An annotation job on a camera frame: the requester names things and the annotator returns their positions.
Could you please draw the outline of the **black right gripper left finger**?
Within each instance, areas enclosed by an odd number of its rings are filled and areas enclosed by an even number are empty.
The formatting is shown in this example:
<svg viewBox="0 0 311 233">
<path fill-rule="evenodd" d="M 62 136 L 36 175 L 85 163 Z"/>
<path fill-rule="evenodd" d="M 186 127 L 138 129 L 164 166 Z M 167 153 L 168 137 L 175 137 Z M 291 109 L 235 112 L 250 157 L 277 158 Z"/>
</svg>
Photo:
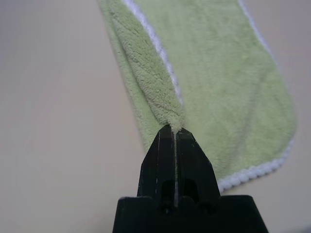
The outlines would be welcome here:
<svg viewBox="0 0 311 233">
<path fill-rule="evenodd" d="M 171 127 L 156 134 L 141 164 L 138 197 L 151 197 L 156 206 L 174 205 L 175 161 Z"/>
</svg>

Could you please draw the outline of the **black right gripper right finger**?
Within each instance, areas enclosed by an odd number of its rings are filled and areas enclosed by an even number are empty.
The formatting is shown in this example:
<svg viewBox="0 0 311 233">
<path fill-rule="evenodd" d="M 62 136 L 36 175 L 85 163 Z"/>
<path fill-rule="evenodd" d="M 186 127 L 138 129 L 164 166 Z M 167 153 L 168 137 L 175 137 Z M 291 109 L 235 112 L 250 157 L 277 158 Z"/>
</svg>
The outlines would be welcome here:
<svg viewBox="0 0 311 233">
<path fill-rule="evenodd" d="M 210 160 L 193 134 L 182 128 L 176 134 L 178 199 L 191 198 L 196 204 L 214 206 L 220 192 Z"/>
</svg>

